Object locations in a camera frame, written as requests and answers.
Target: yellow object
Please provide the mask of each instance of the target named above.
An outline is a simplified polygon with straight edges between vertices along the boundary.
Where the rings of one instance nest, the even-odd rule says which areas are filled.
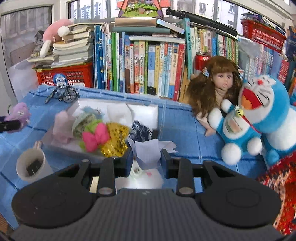
[[[242,109],[238,109],[236,112],[237,117],[242,117],[244,115],[244,111]]]
[[[122,157],[128,148],[125,139],[129,133],[129,127],[119,123],[107,123],[110,139],[101,146],[101,152],[106,157]]]

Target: doll's brown hair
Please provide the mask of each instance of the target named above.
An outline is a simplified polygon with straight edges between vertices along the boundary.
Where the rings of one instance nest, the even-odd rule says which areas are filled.
[[[237,66],[232,61],[222,57],[212,57],[205,66],[210,74],[209,77],[200,73],[196,78],[192,79],[187,88],[189,96],[189,104],[192,107],[194,115],[201,113],[201,118],[209,113],[213,108],[219,107],[216,103],[215,85],[213,76],[218,73],[232,72],[233,84],[228,89],[225,98],[237,105],[238,95],[242,86]]]

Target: plush white foot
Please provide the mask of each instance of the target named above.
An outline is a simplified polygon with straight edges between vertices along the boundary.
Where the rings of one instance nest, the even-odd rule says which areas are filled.
[[[221,150],[222,160],[228,165],[235,165],[242,157],[242,150],[234,143],[226,144]]]
[[[224,99],[221,103],[221,109],[225,112],[228,113],[230,107],[232,106],[232,103],[228,99]]]
[[[58,29],[57,34],[60,37],[64,37],[70,33],[70,29],[67,26],[62,26]]]
[[[46,41],[43,43],[43,46],[42,46],[42,48],[41,48],[41,50],[40,50],[40,54],[39,54],[39,56],[40,56],[41,58],[44,58],[44,57],[47,55],[47,53],[48,53],[48,51],[49,51],[49,48],[50,48],[51,44],[52,44],[52,41],[51,41],[51,40],[46,40]]]
[[[250,153],[252,156],[256,156],[260,154],[262,150],[261,139],[258,137],[254,137],[251,140],[249,140],[247,144],[247,150],[248,150],[248,153]]]
[[[214,108],[207,117],[209,125],[215,130],[217,130],[222,118],[222,113],[218,108]]]

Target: doll's mouth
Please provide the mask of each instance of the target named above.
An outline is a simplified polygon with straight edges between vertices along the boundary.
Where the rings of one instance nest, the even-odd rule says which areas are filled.
[[[244,88],[242,92],[241,101],[242,101],[242,107],[245,110],[254,110],[256,108],[263,106],[261,101],[257,97],[257,95],[253,91],[247,88]]]

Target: blue tablecloth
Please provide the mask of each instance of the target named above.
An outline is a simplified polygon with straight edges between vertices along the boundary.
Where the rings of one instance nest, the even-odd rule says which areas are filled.
[[[44,104],[45,98],[52,90],[52,86],[41,85],[37,90],[29,92],[23,102],[28,105],[32,114],[30,124],[21,132],[0,134],[0,213],[13,228],[16,228],[18,224],[11,209],[11,200],[18,189],[27,185],[16,173],[16,161],[23,151],[33,147],[36,140],[41,140],[44,133],[53,125],[55,114],[69,106],[57,99],[51,99],[48,104]],[[221,159],[223,140],[218,135],[204,136],[205,129],[192,116],[189,105],[150,98],[146,95],[99,89],[79,88],[78,91],[82,98],[157,104],[159,106],[158,138],[163,141],[173,141],[177,145],[178,152],[175,156],[188,158],[191,162],[198,164],[210,159],[224,165]],[[46,148],[43,148],[43,151],[54,171],[80,161],[54,153]],[[265,163],[260,156],[243,156],[237,165],[228,167],[251,178],[255,178],[266,170]],[[175,186],[175,179],[165,180],[164,187],[175,188]],[[195,187],[196,192],[202,191],[199,178],[195,179]]]

